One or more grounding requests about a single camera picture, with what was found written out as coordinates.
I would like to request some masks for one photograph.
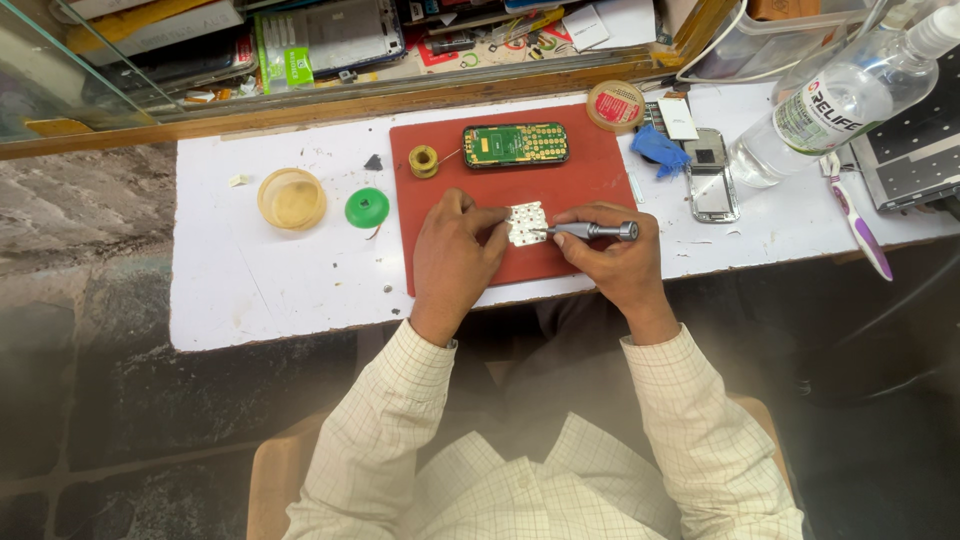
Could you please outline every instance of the chair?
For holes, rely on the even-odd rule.
[[[757,398],[729,394],[742,406],[774,441],[773,459],[790,488],[780,441],[773,418],[766,405]],[[287,430],[264,441],[256,449],[250,480],[250,502],[247,515],[247,540],[278,540],[290,527],[287,506],[300,499],[300,487],[306,478],[310,458],[320,436],[320,426],[340,400],[300,420]]]

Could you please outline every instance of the white table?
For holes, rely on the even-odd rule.
[[[769,110],[770,88],[697,85],[690,93],[694,120],[698,126],[719,129],[730,144]],[[181,351],[203,351],[406,317],[413,299],[406,294],[393,175],[406,157],[395,160],[392,155],[390,128],[585,101],[586,94],[581,94],[425,110],[280,135],[181,141],[170,292],[173,345]],[[656,179],[657,167],[629,151],[631,138],[618,138],[620,151],[627,170],[640,177],[645,203],[638,207],[660,220],[665,279],[857,249],[827,181],[815,167],[769,189],[737,184],[740,220],[703,224],[694,220],[684,200],[684,178]],[[363,168],[371,154],[380,155],[382,171]],[[324,187],[327,213],[310,231],[275,229],[257,211],[260,182],[283,167],[308,170]],[[241,173],[250,176],[250,184],[228,187],[228,179]],[[960,233],[960,223],[942,212],[911,209],[907,215],[880,215],[858,173],[848,173],[843,182],[881,245]],[[365,239],[371,231],[353,228],[344,216],[347,197],[365,186],[378,187],[391,202],[391,213],[372,240]],[[385,292],[386,285],[393,290]],[[477,306],[592,288],[584,275],[500,285],[487,289]]]

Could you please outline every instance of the green lid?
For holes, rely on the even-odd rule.
[[[390,213],[390,201],[383,191],[364,187],[347,199],[347,221],[357,229],[372,229],[383,223]]]

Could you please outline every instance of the precision screwdriver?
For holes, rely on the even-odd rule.
[[[592,240],[600,236],[619,236],[625,242],[633,242],[640,233],[636,221],[624,221],[619,227],[604,227],[589,221],[578,221],[576,223],[554,225],[549,229],[531,229],[530,231],[542,231],[551,234],[570,233],[584,240]]]

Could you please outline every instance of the green circuit board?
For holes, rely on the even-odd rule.
[[[566,130],[556,122],[464,128],[464,161],[470,167],[496,167],[566,161]]]

